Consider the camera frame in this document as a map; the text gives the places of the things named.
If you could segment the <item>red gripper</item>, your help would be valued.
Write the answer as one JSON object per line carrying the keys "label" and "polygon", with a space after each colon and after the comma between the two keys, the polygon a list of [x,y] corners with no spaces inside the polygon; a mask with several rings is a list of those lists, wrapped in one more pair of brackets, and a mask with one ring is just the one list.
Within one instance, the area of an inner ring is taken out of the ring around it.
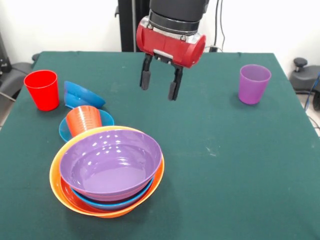
{"label": "red gripper", "polygon": [[183,77],[183,67],[191,68],[198,63],[206,46],[206,36],[198,32],[193,35],[166,32],[152,26],[149,17],[145,16],[138,24],[136,43],[137,47],[146,53],[139,82],[142,90],[149,88],[153,56],[165,57],[171,63],[182,66],[175,67],[174,80],[169,87],[168,99],[176,101]]}

